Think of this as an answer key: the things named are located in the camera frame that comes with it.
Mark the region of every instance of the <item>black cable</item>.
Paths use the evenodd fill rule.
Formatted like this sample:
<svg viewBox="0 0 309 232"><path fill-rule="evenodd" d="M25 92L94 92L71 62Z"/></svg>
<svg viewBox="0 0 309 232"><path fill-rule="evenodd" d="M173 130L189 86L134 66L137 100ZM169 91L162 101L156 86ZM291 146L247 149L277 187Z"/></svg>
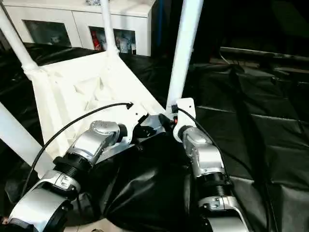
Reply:
<svg viewBox="0 0 309 232"><path fill-rule="evenodd" d="M197 127L198 127L201 131L203 131L203 132L209 137L209 139L212 141L213 145L215 145L215 146L218 148L219 152L220 152L221 154L223 154L223 153L221 152L219 146L217 145L217 143L213 140L213 138L208 134L208 132L203 128L203 126L202 126L192 115L190 115L190 114L189 114L187 111L185 111L184 109L181 109L181 108L178 108L178 107L175 108L175 110L181 111L181 112L183 112L184 114L186 114L189 118L191 118L191 119L195 122L195 124L197 125ZM249 168L244 162L242 162L242 161L239 160L238 158L236 158L236 157L234 157L234 156L232 156L232 155L230 155L230 154L228 154L228 153L225 153L225 154L227 154L230 158L234 159L234 160L237 161L239 164L241 164L241 165L246 169L246 171L249 173L249 175L251 176L251 178L252 178L253 181L254 181L252 171L250 170L250 168ZM227 171L227 169L226 169L226 166L224 166L224 167L225 167L225 174L228 174L228 171ZM233 191L233 194L234 194L234 196L236 197L237 201L242 205L242 202L238 199L238 197L237 197L237 195L236 195L234 189L232 189L232 191ZM265 199L263 200L263 204L264 204L264 208L265 208L265 212L266 212L266 228L267 228L267 231L268 231L268 232L271 232L271 221L270 221L270 217L271 217L270 214L271 214L271 213L270 213L270 209L269 209L269 207L268 207L268 205L267 205L267 201L266 201Z"/></svg>
<svg viewBox="0 0 309 232"><path fill-rule="evenodd" d="M24 184L24 187L23 187L23 190L21 192L21 196L20 198L22 198L27 190L27 186L28 186L28 182L30 180L30 177L31 177L31 174L33 173L34 171L34 168L36 166L36 164L38 163L39 161L39 158L41 157L41 155L43 154L43 151L47 148L47 146L58 136L60 135L64 130L66 130L68 127L70 127L71 125L73 125L75 122L78 122L79 120L82 120L83 118L85 117L88 117L89 115L92 115L98 111L101 111L101 110L104 110L104 109L107 109L107 108L110 108L110 107L114 107L114 106L119 106L119 105L126 105L127 107L130 107L132 106L133 104L132 103L115 103L115 104L110 104L110 105L106 105L106 106L103 106L103 107L100 107L98 109L95 109L75 120L73 120L72 122L68 123L66 126L64 126L62 129L60 129L56 134L54 134L48 141L47 143L44 144L44 146L41 148L41 150L38 152L37 156L35 157L33 163L32 163L32 166L31 166L31 169L30 169L30 172L28 174L28 177L26 179L26 182Z"/></svg>
<svg viewBox="0 0 309 232"><path fill-rule="evenodd" d="M218 146L218 144L215 142L215 140L209 135L209 133L203 128L203 126L194 118L192 117L192 115L190 115L188 112L186 112L185 110L181 109L181 108L176 108L176 110L179 110L181 112L183 112L184 114L186 114L189 118L191 118L195 124L197 125L197 127L203 131L212 141L213 145L215 145L219 152L221 154L223 154ZM252 171L250 170L250 168L244 163L242 162L240 159L236 158L235 156L230 155L229 153L225 152L224 154L226 154L227 156L229 156L231 159L235 160L236 162L238 162L242 167L244 167L246 169L246 171L248 172L248 174L251 176L251 178L253 179L253 174Z"/></svg>

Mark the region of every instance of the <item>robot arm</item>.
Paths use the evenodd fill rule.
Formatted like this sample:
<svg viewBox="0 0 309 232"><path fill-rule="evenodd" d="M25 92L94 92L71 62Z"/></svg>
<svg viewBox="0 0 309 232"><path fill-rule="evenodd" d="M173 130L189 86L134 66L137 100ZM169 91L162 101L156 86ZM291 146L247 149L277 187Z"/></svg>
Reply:
<svg viewBox="0 0 309 232"><path fill-rule="evenodd" d="M177 107L195 117L193 99L179 99ZM173 130L190 158L197 182L198 207L205 231L248 232L248 222L232 195L232 184L225 173L220 149L183 112L178 112Z"/></svg>
<svg viewBox="0 0 309 232"><path fill-rule="evenodd" d="M177 107L195 117L193 99L179 99ZM248 222L232 184L225 173L220 149L186 114L177 112L174 138L183 143L197 181L198 206L203 231L248 232ZM18 202L9 217L9 226L21 231L62 231L66 214L87 181L87 174L103 150L122 140L128 132L115 122L95 121L71 145L55 167Z"/></svg>
<svg viewBox="0 0 309 232"><path fill-rule="evenodd" d="M17 203L9 226L23 231L62 231L66 214L103 150L126 133L115 122L95 121L67 150L54 160L55 167Z"/></svg>

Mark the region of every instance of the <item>red object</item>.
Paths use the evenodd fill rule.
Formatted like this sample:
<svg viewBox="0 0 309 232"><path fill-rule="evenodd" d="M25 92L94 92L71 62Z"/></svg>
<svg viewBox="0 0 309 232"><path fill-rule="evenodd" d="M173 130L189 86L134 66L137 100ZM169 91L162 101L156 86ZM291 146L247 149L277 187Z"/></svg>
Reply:
<svg viewBox="0 0 309 232"><path fill-rule="evenodd" d="M93 46L95 47L95 50L100 51L101 50L101 44L98 41L97 34L94 30L91 31L91 36L92 36L92 42L93 42Z"/></svg>

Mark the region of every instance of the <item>white leg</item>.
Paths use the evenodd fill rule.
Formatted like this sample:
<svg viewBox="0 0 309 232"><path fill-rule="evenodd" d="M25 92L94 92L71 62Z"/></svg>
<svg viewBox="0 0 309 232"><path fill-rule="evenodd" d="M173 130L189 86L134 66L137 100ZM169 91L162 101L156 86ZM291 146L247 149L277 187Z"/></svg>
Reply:
<svg viewBox="0 0 309 232"><path fill-rule="evenodd" d="M187 75L192 48L197 32L203 0L184 0L176 51L173 62L169 95L166 106L167 115L171 114L171 106L182 97L185 78Z"/></svg>
<svg viewBox="0 0 309 232"><path fill-rule="evenodd" d="M42 148L26 129L11 115L0 102L0 139L2 139L27 164L32 165ZM44 152L35 167L39 177L54 167L52 158Z"/></svg>
<svg viewBox="0 0 309 232"><path fill-rule="evenodd" d="M10 43L19 61L21 62L22 68L24 70L37 69L38 65L30 57L28 51L21 42L18 34L16 33L9 19L7 18L1 5L0 5L0 29L2 30L8 42Z"/></svg>
<svg viewBox="0 0 309 232"><path fill-rule="evenodd" d="M102 16L104 23L104 31L107 42L107 51L118 54L118 48L115 43L114 31L112 29L110 5L108 0L100 0L102 8Z"/></svg>

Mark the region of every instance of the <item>black tarp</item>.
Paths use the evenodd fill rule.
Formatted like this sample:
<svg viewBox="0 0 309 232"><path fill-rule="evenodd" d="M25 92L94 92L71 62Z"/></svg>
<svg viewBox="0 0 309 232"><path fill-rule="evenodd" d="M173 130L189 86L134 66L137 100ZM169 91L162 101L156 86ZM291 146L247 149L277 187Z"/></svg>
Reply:
<svg viewBox="0 0 309 232"><path fill-rule="evenodd" d="M94 53L47 45L28 45L28 51L39 65ZM165 106L170 60L120 57ZM42 143L31 82L13 53L0 56L0 72L0 101ZM278 231L309 231L308 76L191 64L183 96L194 98L197 120L220 146L254 231L266 230L265 204ZM193 188L180 145L169 134L142 145L142 152L131 148L95 167L87 191L102 214L125 229L190 227ZM3 143L0 153L2 185L12 183L12 170L22 161ZM230 156L243 161L250 173Z"/></svg>

